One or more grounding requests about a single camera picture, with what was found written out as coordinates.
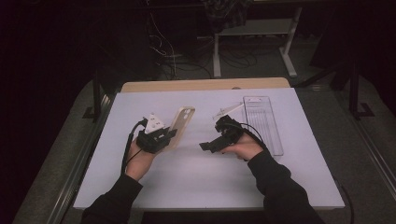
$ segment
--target clear plastic box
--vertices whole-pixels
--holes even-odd
[[[277,131],[270,98],[268,96],[244,96],[244,109],[242,111],[244,122],[257,130],[271,155],[273,157],[283,156],[283,147]],[[247,129],[257,135],[252,128],[247,127]]]

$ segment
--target white tabletop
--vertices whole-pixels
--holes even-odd
[[[144,210],[250,210],[262,208],[263,196],[247,163],[232,154],[202,151],[199,143],[219,136],[212,119],[220,108],[243,96],[269,96],[287,166],[316,209],[344,207],[344,202],[312,133],[294,89],[155,91],[119,93],[82,182],[74,207],[86,208],[120,176],[127,137],[134,125],[155,113],[167,126],[184,105],[196,108],[179,146],[156,157],[140,180],[144,186],[133,208]],[[242,113],[230,116],[242,121]]]

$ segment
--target metal frame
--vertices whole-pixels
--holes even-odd
[[[263,21],[259,21],[259,22],[262,22],[261,27],[260,27],[260,24],[257,22],[251,24],[252,26],[258,27],[259,30],[255,30],[254,28],[256,28],[256,27],[248,27],[250,24],[248,24],[248,21],[247,21],[247,25],[246,25],[247,28],[235,27],[235,28],[231,28],[231,29],[226,29],[219,34],[215,34],[215,48],[214,48],[214,53],[213,53],[213,74],[214,74],[214,77],[221,77],[221,68],[220,68],[220,61],[219,61],[219,36],[220,35],[279,35],[279,34],[288,34],[286,42],[285,42],[284,46],[279,48],[279,52],[282,57],[283,63],[285,64],[286,68],[288,69],[289,76],[297,77],[297,73],[294,69],[293,63],[291,62],[291,59],[289,56],[289,50],[290,50],[291,42],[294,38],[294,34],[297,29],[301,11],[302,11],[301,7],[296,8],[294,16],[290,22],[288,31],[282,31],[282,29],[278,28],[279,24],[284,20],[263,20]]]
[[[60,191],[58,200],[56,201],[56,204],[53,206],[52,211],[49,214],[49,218],[47,220],[48,224],[60,223],[65,213],[67,212],[67,209],[73,202],[76,192],[78,192],[80,181],[84,176],[86,165],[89,164],[89,156],[92,153],[92,150],[95,148],[97,139],[105,126],[107,116],[112,104],[113,101],[110,100],[107,96],[103,97],[101,103],[102,113],[92,127],[87,139],[85,140],[84,145],[81,148],[81,151],[78,154],[73,168],[70,171],[69,177],[67,177],[64,186]]]

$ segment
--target floor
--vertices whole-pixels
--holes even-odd
[[[290,84],[297,84],[321,71],[309,66],[318,39],[297,36],[291,47],[290,57],[298,76],[289,78],[277,50],[283,41],[284,38],[279,36],[221,39],[221,78],[286,77]],[[175,66],[173,58],[169,59],[163,64],[164,73],[159,79],[168,79],[175,75],[171,69]],[[175,61],[176,77],[180,79],[213,77],[210,51],[199,58],[180,56]],[[368,145],[376,147],[389,169],[395,173],[396,119],[381,103],[375,88],[361,78],[360,102],[367,103],[375,116],[362,118],[361,121],[354,120],[347,111],[348,87],[343,91],[332,91],[329,87],[331,80],[332,75],[329,75],[307,88],[296,89],[323,157],[346,203],[343,209],[318,213],[326,223],[394,223],[396,198],[378,171]],[[71,200],[65,200],[64,206],[60,206],[62,202],[57,200],[68,191],[65,185],[71,171],[77,166],[75,161],[78,156],[82,151],[90,150],[85,148],[88,145],[87,136],[95,132],[93,137],[99,134],[98,122],[95,124],[92,119],[83,118],[87,107],[92,107],[91,82],[87,83],[76,99],[14,223],[78,223],[82,211],[71,206],[76,194],[69,194]],[[190,223],[185,218],[198,218],[194,214],[179,218],[175,215],[177,216],[132,212],[130,223]],[[221,216],[228,215],[230,214],[208,216],[203,223],[219,223]]]

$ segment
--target black sleeve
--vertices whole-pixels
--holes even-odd
[[[143,187],[128,175],[121,175],[113,188],[85,209],[81,223],[126,223],[132,203]]]
[[[265,196],[264,210],[271,223],[324,223],[309,204],[306,191],[290,178],[266,150],[248,162],[257,188]]]

